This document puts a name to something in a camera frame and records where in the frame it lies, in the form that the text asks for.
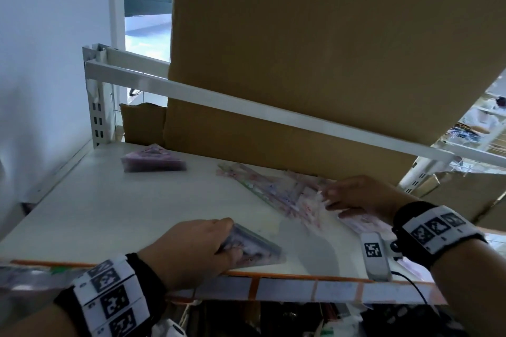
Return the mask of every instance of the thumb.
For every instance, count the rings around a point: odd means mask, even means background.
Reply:
[[[222,251],[214,256],[214,271],[216,274],[223,273],[225,270],[233,269],[242,258],[242,250],[232,248]]]

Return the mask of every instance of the person's right hand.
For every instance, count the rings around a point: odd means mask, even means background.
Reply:
[[[339,213],[341,218],[369,213],[390,225],[402,206],[419,201],[416,197],[369,176],[336,181],[327,186],[322,194],[330,201],[327,206],[329,211],[344,210]]]

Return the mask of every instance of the pink plastic package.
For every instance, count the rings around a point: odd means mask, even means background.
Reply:
[[[151,144],[140,151],[130,152],[121,158],[125,172],[185,171],[186,161],[172,152]]]

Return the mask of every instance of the cable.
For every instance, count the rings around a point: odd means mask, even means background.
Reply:
[[[414,288],[416,289],[416,291],[420,294],[421,299],[424,301],[425,305],[428,305],[428,304],[429,304],[429,303],[427,302],[427,300],[425,299],[425,297],[423,296],[423,294],[421,294],[421,291],[420,291],[420,289],[418,289],[418,286],[416,286],[416,285],[414,284],[414,282],[413,282],[413,281],[411,281],[409,278],[407,278],[407,277],[406,277],[405,275],[403,275],[402,273],[392,271],[392,274],[394,274],[394,275],[396,275],[396,276],[401,276],[401,277],[404,277],[406,280],[408,280],[408,281],[409,281],[409,283],[410,283],[411,285],[413,285],[413,286],[414,286]]]

